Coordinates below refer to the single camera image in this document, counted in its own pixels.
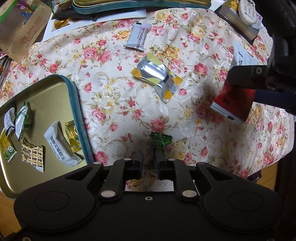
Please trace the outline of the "green foil candy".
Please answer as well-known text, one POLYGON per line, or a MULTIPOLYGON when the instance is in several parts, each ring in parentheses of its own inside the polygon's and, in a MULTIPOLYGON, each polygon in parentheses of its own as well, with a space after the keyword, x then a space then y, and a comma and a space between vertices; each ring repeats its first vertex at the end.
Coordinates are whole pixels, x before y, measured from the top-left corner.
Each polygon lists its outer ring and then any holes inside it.
POLYGON ((161 165, 166 162, 165 149, 171 143, 172 136, 164 133, 151 132, 150 151, 148 159, 144 163, 144 168, 159 171, 161 165))

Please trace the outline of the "red white snack packet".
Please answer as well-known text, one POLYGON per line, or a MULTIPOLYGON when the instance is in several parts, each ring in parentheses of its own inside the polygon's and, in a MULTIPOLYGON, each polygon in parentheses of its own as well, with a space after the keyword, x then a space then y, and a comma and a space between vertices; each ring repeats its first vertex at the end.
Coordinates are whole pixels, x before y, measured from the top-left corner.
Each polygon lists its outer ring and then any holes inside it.
MULTIPOLYGON (((234 43, 231 70, 235 66, 249 66, 257 63, 257 60, 239 42, 234 43)), ((252 107, 255 94, 255 90, 232 87, 228 81, 225 81, 222 92, 214 99, 211 109, 239 124, 244 123, 252 107)))

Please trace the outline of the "yellow foil candy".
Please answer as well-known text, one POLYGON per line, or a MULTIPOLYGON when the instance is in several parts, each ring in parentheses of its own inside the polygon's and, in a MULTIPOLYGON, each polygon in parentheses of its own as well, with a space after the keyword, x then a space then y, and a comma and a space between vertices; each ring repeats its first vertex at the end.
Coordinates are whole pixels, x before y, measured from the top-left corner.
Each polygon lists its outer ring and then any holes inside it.
POLYGON ((69 140, 71 151, 76 153, 81 150, 79 135, 74 120, 65 123, 65 132, 69 140))

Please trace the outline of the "grey sesame snack packet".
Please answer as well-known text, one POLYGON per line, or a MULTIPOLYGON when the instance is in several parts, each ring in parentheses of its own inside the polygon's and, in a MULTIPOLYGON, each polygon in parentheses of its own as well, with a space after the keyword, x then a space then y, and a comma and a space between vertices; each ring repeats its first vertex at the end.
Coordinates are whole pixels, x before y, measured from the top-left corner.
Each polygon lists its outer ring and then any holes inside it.
POLYGON ((80 157, 71 151, 70 145, 64 138, 57 121, 46 130, 44 137, 57 159, 65 166, 74 167, 82 161, 80 157))

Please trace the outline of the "gold patterned candy wrapper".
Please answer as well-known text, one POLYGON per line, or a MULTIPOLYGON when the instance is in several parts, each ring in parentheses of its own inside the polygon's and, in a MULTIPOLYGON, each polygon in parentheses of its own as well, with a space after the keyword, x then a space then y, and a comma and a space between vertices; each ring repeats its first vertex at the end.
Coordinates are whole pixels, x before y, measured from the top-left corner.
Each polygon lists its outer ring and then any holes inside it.
POLYGON ((32 165, 39 172, 44 172, 44 147, 34 146, 22 139, 22 161, 32 165))

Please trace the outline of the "silver yellow snack packet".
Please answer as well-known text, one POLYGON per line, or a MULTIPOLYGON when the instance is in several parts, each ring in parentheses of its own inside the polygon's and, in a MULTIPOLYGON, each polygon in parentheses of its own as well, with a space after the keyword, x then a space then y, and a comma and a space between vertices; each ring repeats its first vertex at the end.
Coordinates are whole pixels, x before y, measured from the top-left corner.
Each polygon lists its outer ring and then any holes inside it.
POLYGON ((152 53, 147 53, 133 68, 131 74, 153 86, 164 103, 171 100, 183 81, 183 78, 173 73, 152 53))

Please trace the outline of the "green white candy packet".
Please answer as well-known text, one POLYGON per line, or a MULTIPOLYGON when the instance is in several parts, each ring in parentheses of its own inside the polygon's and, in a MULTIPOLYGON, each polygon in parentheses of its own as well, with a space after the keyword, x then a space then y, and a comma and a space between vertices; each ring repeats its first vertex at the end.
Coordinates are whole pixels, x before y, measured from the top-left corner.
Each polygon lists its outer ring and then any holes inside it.
POLYGON ((23 136, 25 129, 32 123, 32 115, 28 103, 25 101, 16 114, 15 134, 17 140, 20 140, 23 136))

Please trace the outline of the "yellow green snack packet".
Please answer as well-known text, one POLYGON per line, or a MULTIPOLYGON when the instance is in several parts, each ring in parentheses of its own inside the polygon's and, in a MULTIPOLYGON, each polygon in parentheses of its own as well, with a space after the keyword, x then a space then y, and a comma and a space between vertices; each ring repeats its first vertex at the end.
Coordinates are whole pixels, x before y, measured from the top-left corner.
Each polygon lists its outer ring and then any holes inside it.
POLYGON ((1 132, 1 154, 4 156, 4 159, 9 163, 13 157, 16 155, 17 151, 11 141, 10 136, 6 135, 5 129, 1 132))

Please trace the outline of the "white black snack packet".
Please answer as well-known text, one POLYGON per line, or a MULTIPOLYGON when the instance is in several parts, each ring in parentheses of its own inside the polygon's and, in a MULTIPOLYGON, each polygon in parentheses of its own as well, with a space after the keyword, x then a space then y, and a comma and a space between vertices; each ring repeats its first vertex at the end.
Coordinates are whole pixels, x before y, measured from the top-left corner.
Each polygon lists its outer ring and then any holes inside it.
POLYGON ((10 108, 4 115, 4 129, 8 137, 16 128, 15 126, 16 110, 14 107, 10 108))

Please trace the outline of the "white hawthorn strip packet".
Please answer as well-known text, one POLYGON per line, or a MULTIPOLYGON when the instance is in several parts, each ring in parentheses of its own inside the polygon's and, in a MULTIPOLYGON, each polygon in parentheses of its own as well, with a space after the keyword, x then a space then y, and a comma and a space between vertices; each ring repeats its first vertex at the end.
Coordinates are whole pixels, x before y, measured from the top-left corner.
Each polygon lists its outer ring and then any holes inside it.
POLYGON ((144 51, 144 42, 151 28, 151 24, 142 24, 140 22, 134 23, 125 47, 144 51))

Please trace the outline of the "white remote control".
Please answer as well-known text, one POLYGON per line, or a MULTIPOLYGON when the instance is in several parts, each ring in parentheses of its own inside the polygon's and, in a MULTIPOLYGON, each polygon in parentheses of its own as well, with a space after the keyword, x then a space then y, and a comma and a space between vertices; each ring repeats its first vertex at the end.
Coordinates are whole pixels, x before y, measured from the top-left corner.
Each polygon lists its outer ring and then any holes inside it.
POLYGON ((253 25, 257 22, 255 2, 252 0, 240 0, 238 5, 238 13, 241 19, 247 25, 253 25))

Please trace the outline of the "empty gold teal tin tray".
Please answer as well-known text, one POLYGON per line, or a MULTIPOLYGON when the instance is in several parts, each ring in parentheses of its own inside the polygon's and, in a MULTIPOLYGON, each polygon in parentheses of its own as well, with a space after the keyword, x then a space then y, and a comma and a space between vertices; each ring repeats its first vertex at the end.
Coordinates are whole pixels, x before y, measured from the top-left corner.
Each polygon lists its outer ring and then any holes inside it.
POLYGON ((62 75, 50 75, 15 95, 1 106, 1 118, 10 108, 19 111, 26 103, 30 108, 32 123, 25 130, 23 137, 34 146, 44 148, 44 171, 36 170, 22 161, 22 144, 11 134, 11 142, 16 154, 10 162, 1 152, 1 190, 9 198, 16 198, 24 190, 56 178, 94 162, 92 150, 84 126, 78 90, 75 84, 62 75), (77 155, 82 161, 67 167, 58 160, 44 137, 46 130, 57 122, 66 136, 65 124, 74 121, 78 130, 82 149, 77 155))

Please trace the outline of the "card deck box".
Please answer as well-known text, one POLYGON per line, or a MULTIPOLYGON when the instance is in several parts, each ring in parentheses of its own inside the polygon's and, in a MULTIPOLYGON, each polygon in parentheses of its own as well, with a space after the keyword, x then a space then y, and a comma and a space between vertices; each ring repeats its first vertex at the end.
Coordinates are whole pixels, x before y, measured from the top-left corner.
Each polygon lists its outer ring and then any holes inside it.
POLYGON ((256 12, 257 22, 247 25, 238 13, 239 1, 225 1, 214 12, 229 23, 249 44, 253 44, 261 28, 263 17, 256 12))

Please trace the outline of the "floral tablecloth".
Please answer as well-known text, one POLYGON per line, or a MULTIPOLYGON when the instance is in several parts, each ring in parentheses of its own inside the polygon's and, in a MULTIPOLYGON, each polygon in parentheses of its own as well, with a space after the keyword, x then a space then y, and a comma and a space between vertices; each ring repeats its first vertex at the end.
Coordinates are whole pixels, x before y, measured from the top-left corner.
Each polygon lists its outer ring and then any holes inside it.
POLYGON ((143 20, 152 25, 143 52, 127 49, 133 20, 70 30, 34 44, 8 74, 1 103, 50 74, 71 79, 78 91, 95 159, 106 165, 143 149, 151 132, 171 135, 166 153, 188 165, 208 162, 240 177, 270 166, 293 149, 294 121, 285 110, 254 103, 241 125, 211 109, 237 45, 265 64, 272 39, 265 27, 249 44, 213 11, 163 9, 143 20), (153 53, 183 79, 163 103, 131 70, 153 53))

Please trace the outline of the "white board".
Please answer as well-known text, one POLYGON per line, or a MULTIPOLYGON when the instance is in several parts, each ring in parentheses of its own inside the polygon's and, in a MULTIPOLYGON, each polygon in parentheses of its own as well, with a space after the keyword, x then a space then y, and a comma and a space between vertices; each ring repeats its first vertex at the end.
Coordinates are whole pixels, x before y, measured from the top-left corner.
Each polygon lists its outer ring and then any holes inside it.
POLYGON ((53 37, 56 37, 57 35, 63 34, 69 30, 73 30, 76 28, 92 25, 95 23, 103 23, 107 21, 116 21, 116 20, 121 20, 121 19, 143 19, 147 15, 145 9, 128 9, 127 11, 122 11, 122 12, 103 12, 102 14, 99 15, 97 20, 81 20, 77 22, 69 21, 68 25, 59 29, 56 29, 54 27, 54 21, 55 20, 49 20, 48 24, 45 28, 44 34, 43 34, 43 39, 41 42, 47 41, 53 37))

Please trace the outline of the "gold teal snack tray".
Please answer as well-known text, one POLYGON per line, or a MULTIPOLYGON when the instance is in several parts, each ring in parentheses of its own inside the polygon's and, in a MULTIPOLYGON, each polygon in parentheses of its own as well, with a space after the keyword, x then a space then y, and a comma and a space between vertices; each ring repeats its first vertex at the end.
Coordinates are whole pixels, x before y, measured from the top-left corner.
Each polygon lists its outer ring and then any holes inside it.
POLYGON ((121 1, 72 1, 74 10, 79 14, 93 14, 104 11, 114 11, 118 9, 131 8, 203 8, 211 6, 211 0, 205 1, 150 1, 150 0, 121 0, 121 1))

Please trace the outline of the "kraft paper snack bag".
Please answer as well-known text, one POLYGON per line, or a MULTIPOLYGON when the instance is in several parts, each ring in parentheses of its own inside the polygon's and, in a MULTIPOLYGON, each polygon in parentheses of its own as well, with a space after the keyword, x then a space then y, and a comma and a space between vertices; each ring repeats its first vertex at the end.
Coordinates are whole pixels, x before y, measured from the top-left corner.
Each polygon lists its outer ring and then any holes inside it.
POLYGON ((42 1, 1 1, 1 49, 20 62, 46 27, 50 15, 51 8, 42 1))

